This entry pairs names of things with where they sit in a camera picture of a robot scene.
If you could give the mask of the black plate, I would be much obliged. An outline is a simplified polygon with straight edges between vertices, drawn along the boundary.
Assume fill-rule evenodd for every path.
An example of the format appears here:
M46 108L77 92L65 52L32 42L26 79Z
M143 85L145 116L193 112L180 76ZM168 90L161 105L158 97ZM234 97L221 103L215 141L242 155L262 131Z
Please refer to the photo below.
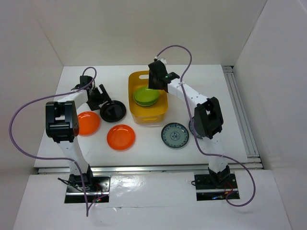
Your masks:
M126 115L125 105L117 100L106 102L100 109L101 118L109 123L116 123L122 120Z

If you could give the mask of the green plate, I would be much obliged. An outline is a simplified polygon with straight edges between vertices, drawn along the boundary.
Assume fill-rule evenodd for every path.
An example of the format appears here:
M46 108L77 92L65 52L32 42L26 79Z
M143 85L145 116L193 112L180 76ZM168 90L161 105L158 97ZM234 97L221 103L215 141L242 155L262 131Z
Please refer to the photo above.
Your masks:
M134 101L140 106L151 106L158 101L159 93L155 92L135 92Z
M147 87L141 87L134 92L134 100L140 104L150 104L156 101L160 93Z

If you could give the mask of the orange plate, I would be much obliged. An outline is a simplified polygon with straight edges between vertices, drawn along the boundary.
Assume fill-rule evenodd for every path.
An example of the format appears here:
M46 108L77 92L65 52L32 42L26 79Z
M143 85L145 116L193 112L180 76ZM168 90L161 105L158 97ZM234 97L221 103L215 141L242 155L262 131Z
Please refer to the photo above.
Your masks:
M124 124L112 127L106 136L109 147L117 151L129 149L134 144L135 139L134 130Z
M90 136L94 134L100 127L99 116L91 111L78 114L79 135Z

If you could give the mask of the blue patterned plate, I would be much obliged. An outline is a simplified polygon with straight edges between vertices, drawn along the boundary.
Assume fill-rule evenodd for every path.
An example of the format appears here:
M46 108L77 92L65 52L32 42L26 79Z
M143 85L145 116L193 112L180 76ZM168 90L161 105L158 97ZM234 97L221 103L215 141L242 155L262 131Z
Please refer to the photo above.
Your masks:
M202 139L202 137L201 137L196 131L194 131L194 126L193 126L193 124L194 124L194 117L192 118L192 121L189 121L189 124L188 124L188 126L189 126L189 131L190 131L191 134L193 134L196 138Z
M189 132L184 125L173 122L163 127L161 139L168 147L179 149L188 143Z

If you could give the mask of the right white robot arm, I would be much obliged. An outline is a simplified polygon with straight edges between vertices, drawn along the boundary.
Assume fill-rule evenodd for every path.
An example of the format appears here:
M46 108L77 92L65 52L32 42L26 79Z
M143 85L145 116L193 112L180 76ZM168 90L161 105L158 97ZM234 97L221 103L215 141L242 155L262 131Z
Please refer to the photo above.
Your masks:
M223 157L224 148L220 133L224 120L218 99L200 94L182 82L176 73L168 73L164 58L156 57L148 67L150 89L163 90L181 99L193 110L188 110L191 115L190 124L193 134L204 140L208 151L209 182L215 188L221 187L230 175L230 169Z

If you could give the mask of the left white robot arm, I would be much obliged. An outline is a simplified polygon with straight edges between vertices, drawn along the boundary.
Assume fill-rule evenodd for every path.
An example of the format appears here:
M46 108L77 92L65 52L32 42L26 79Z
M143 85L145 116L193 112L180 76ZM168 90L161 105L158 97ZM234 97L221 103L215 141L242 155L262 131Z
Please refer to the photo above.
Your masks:
M70 159L69 182L84 191L90 191L95 180L78 143L80 128L77 108L87 103L91 110L98 110L107 101L110 101L110 97L100 84L93 89L70 94L59 101L46 103L46 134L58 144L64 156Z

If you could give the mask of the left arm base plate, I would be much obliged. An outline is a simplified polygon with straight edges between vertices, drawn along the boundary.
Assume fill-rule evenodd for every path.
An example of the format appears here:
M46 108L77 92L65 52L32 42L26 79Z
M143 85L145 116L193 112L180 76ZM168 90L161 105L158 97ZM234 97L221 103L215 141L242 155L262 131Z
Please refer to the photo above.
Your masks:
M58 180L67 186L64 200L65 204L85 203L83 188L81 186L72 185L72 182L69 180L63 180L61 178L58 178ZM108 203L110 182L110 176L93 177L93 184L85 186L88 203Z

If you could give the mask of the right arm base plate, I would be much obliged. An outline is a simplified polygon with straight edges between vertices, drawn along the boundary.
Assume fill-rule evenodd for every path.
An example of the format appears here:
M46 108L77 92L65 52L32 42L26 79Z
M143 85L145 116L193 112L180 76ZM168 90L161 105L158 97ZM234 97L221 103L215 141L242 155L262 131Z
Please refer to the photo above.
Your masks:
M208 174L196 174L191 185L196 189L197 201L225 200L227 195L229 200L240 198L234 173L218 185L211 181Z

